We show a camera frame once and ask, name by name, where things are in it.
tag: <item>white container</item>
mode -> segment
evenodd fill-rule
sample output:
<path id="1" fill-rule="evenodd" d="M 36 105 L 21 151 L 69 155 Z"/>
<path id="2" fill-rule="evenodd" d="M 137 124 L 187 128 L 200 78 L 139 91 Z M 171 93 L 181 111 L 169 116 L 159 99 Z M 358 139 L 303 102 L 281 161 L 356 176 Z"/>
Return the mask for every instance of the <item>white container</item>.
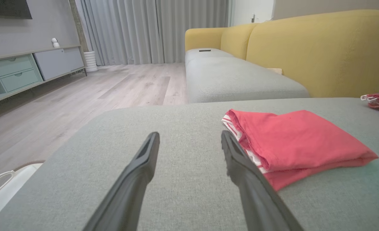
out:
<path id="1" fill-rule="evenodd" d="M 95 51 L 84 52 L 85 61 L 87 62 L 87 67 L 85 68 L 87 72 L 98 71 L 97 63 L 95 61 Z"/>

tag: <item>laminate floor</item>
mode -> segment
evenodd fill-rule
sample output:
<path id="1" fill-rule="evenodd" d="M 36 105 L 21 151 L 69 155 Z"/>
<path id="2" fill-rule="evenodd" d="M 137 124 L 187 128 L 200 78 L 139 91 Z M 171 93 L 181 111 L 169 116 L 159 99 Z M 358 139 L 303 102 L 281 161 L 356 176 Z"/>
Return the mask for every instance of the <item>laminate floor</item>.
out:
<path id="1" fill-rule="evenodd" d="M 0 105 L 0 173 L 47 159 L 78 129 L 105 111 L 187 103 L 185 66 L 100 67 L 40 85 Z"/>

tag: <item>sofa backrest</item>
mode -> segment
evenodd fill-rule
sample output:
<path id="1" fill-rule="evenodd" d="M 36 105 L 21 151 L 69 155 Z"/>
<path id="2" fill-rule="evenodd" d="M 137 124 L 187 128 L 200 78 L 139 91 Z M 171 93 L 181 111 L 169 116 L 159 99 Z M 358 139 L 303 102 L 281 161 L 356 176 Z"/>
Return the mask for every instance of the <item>sofa backrest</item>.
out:
<path id="1" fill-rule="evenodd" d="M 250 23 L 225 28 L 221 37 L 221 50 L 245 60 L 248 40 L 256 25 L 256 23 Z"/>
<path id="2" fill-rule="evenodd" d="M 379 92 L 379 10 L 354 10 L 258 24 L 246 60 L 304 85 L 312 97 Z"/>

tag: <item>wall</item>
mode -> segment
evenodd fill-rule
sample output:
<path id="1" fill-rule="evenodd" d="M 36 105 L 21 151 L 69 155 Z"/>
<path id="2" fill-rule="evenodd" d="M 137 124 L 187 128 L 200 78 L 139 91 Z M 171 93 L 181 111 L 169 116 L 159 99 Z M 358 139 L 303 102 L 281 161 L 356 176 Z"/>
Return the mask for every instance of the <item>wall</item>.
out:
<path id="1" fill-rule="evenodd" d="M 253 13 L 255 13 L 255 22 L 270 20 L 273 6 L 274 0 L 232 0 L 230 25 L 251 23 Z"/>
<path id="2" fill-rule="evenodd" d="M 353 9 L 379 9 L 379 0 L 277 0 L 274 19 Z"/>
<path id="3" fill-rule="evenodd" d="M 68 0 L 27 0 L 32 19 L 0 19 L 0 56 L 78 45 Z"/>

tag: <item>sofa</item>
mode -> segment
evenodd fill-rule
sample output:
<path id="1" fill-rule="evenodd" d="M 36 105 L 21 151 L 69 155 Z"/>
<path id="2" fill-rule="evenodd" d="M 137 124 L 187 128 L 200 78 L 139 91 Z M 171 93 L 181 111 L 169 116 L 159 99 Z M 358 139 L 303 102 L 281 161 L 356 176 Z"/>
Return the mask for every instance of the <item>sofa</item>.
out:
<path id="1" fill-rule="evenodd" d="M 191 103 L 379 92 L 379 10 L 189 29 L 185 50 Z"/>
<path id="2" fill-rule="evenodd" d="M 240 193 L 226 174 L 221 119 L 231 108 L 308 110 L 379 156 L 379 111 L 359 98 L 285 98 L 117 109 L 81 128 L 0 212 L 0 230 L 81 231 L 150 132 L 160 133 L 139 231 L 245 231 Z M 379 231 L 379 159 L 324 171 L 279 192 L 307 231 Z"/>

